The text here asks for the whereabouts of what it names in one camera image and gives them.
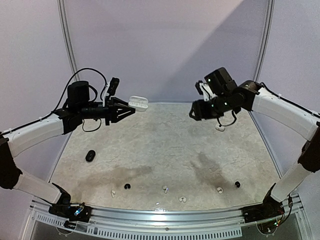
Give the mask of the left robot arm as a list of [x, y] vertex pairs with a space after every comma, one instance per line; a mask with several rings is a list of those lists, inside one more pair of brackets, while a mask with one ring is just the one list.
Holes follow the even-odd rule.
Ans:
[[47, 183], [19, 169], [14, 158], [25, 150], [48, 139], [73, 132], [84, 120], [104, 120], [108, 126], [133, 115], [136, 110], [129, 103], [115, 97], [119, 85], [118, 78], [112, 78], [104, 100], [90, 100], [88, 81], [77, 81], [67, 87], [67, 99], [62, 108], [50, 116], [34, 123], [0, 135], [0, 186], [15, 189], [41, 198], [51, 204], [63, 216], [74, 213], [74, 205], [62, 198], [63, 191], [58, 186]]

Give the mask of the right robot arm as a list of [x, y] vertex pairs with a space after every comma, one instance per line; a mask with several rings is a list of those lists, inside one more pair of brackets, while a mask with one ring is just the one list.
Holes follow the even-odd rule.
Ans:
[[320, 170], [320, 115], [275, 94], [264, 83], [247, 80], [238, 85], [224, 67], [197, 81], [195, 88], [203, 97], [192, 103], [189, 117], [195, 121], [218, 120], [226, 112], [235, 116], [244, 109], [265, 115], [305, 139], [297, 162], [268, 191], [258, 208], [262, 218], [269, 218], [278, 210], [278, 203]]

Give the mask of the white round earbud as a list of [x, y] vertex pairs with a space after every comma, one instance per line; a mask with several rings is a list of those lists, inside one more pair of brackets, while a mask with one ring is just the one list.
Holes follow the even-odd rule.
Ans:
[[222, 194], [222, 193], [223, 193], [223, 189], [222, 189], [221, 187], [218, 187], [216, 190], [217, 190], [217, 192], [218, 192], [219, 194]]
[[186, 203], [186, 202], [187, 202], [187, 198], [184, 197], [184, 196], [181, 196], [181, 197], [179, 198], [179, 202], [180, 202], [180, 203]]

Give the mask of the white square charging case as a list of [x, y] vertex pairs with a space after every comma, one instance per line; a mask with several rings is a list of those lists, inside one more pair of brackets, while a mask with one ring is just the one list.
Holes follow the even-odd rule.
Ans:
[[223, 125], [220, 125], [220, 124], [216, 124], [215, 125], [215, 129], [217, 131], [220, 131], [220, 132], [223, 132], [225, 130], [225, 127]]

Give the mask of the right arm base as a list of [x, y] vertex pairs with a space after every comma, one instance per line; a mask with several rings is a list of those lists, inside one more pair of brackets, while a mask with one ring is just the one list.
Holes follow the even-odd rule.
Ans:
[[280, 216], [280, 220], [277, 220], [274, 224], [275, 226], [279, 226], [288, 219], [292, 212], [294, 203], [291, 196], [288, 196], [287, 203], [289, 206], [289, 212], [287, 215], [285, 215], [283, 203], [278, 202], [271, 197], [264, 199], [260, 204], [242, 207], [240, 208], [240, 211], [245, 223], [257, 222]]

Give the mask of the white round earbud front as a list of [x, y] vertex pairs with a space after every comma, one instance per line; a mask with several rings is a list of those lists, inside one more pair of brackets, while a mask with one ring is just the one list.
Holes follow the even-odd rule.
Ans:
[[181, 196], [181, 197], [179, 198], [179, 202], [180, 202], [180, 203], [186, 203], [186, 202], [187, 202], [187, 198], [184, 197], [184, 196]]

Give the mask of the white oval charging case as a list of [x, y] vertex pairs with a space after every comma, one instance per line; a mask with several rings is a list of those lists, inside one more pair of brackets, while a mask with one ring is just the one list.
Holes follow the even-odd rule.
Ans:
[[144, 112], [148, 109], [149, 100], [141, 96], [131, 96], [128, 105], [135, 108], [138, 112]]

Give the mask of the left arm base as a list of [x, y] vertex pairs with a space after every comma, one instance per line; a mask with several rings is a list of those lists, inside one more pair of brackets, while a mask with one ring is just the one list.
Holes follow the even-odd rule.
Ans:
[[53, 203], [48, 212], [52, 215], [66, 218], [70, 222], [88, 223], [92, 215], [93, 208], [85, 203], [71, 203], [69, 199], [59, 200]]

